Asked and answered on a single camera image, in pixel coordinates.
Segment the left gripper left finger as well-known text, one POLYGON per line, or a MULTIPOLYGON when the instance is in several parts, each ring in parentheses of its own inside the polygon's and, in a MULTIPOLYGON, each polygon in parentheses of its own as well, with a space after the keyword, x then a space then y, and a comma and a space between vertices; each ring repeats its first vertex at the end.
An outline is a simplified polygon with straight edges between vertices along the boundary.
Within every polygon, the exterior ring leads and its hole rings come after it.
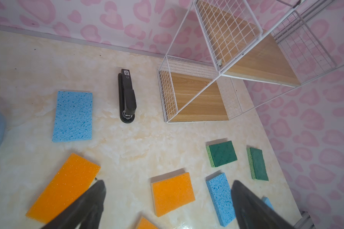
POLYGON ((97 229, 104 210, 106 186, 98 180, 84 194, 61 212, 44 229, 97 229))

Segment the green sponge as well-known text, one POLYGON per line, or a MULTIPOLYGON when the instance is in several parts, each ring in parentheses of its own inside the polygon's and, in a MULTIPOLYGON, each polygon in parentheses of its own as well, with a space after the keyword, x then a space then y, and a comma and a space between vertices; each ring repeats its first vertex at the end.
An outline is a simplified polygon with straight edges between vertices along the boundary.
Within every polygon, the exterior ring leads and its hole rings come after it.
POLYGON ((269 181, 262 150, 247 148, 247 157, 252 179, 269 181))
POLYGON ((206 150, 213 168, 238 160, 232 141, 206 146, 206 150))

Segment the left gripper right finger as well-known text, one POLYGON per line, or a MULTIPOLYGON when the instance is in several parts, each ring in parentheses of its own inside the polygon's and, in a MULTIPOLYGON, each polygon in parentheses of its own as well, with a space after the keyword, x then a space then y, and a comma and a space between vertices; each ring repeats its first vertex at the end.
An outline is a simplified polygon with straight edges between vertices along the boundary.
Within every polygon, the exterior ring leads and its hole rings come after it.
POLYGON ((241 229, 294 228, 239 180, 233 182, 231 197, 236 219, 241 229))

